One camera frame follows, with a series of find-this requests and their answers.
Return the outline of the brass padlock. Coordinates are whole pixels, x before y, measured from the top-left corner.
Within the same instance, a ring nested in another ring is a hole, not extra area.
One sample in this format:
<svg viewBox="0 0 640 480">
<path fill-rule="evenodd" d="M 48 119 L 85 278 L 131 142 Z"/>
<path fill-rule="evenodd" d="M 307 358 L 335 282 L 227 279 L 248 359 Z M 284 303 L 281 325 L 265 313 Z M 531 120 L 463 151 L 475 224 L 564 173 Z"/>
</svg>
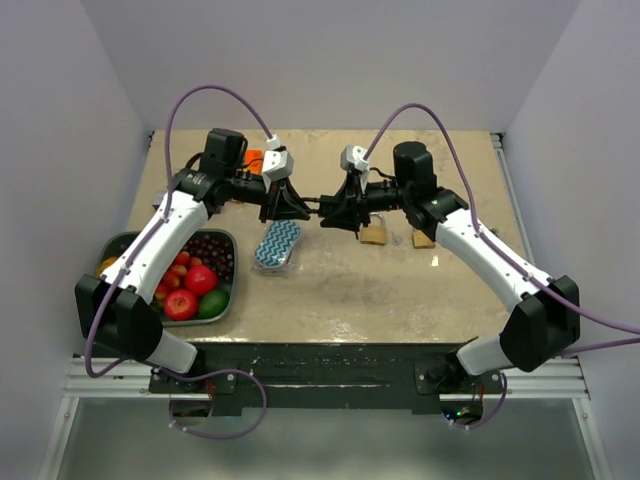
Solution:
<svg viewBox="0 0 640 480">
<path fill-rule="evenodd" d="M 433 240 L 417 229 L 412 232 L 412 244 L 415 249 L 434 249 L 436 246 Z"/>
<path fill-rule="evenodd" d="M 360 243 L 375 246 L 385 246 L 387 244 L 386 222 L 381 213 L 374 212 L 370 214 L 370 223 L 361 228 Z"/>
</svg>

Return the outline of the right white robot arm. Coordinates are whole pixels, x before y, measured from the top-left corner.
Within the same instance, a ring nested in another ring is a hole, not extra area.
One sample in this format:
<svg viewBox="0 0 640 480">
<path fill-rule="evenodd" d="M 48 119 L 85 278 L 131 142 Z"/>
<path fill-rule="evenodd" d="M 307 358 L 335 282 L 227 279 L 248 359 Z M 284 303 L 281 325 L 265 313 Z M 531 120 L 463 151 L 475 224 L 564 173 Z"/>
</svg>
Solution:
<svg viewBox="0 0 640 480">
<path fill-rule="evenodd" d="M 322 227 L 356 232 L 373 213 L 402 210 L 414 229 L 471 268 L 509 315 L 501 333 L 470 340 L 448 356 L 441 374 L 452 390 L 469 392 L 490 370 L 531 372 L 579 339 L 580 320 L 572 309 L 579 301 L 576 283 L 552 278 L 475 220 L 460 196 L 438 185 L 424 144 L 396 145 L 394 174 L 382 182 L 369 181 L 367 154 L 360 146 L 343 150 L 346 178 L 335 195 L 320 198 Z"/>
</svg>

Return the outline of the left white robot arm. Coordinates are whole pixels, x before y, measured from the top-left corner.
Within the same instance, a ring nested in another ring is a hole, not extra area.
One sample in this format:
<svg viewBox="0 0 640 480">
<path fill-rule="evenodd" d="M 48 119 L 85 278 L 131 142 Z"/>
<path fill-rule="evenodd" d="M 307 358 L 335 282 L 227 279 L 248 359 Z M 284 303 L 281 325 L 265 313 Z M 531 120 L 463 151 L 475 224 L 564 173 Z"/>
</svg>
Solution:
<svg viewBox="0 0 640 480">
<path fill-rule="evenodd" d="M 310 210 L 292 188 L 293 159 L 275 135 L 267 138 L 260 174 L 244 171 L 247 140 L 225 129 L 208 133 L 197 167 L 171 172 L 168 190 L 151 220 L 131 245 L 99 276 L 84 275 L 75 286 L 76 305 L 86 340 L 89 376 L 93 348 L 99 345 L 121 360 L 148 362 L 172 371 L 185 392 L 200 390 L 207 368 L 197 348 L 164 329 L 151 302 L 156 288 L 187 240 L 230 199 L 260 206 L 266 220 L 306 220 Z"/>
</svg>

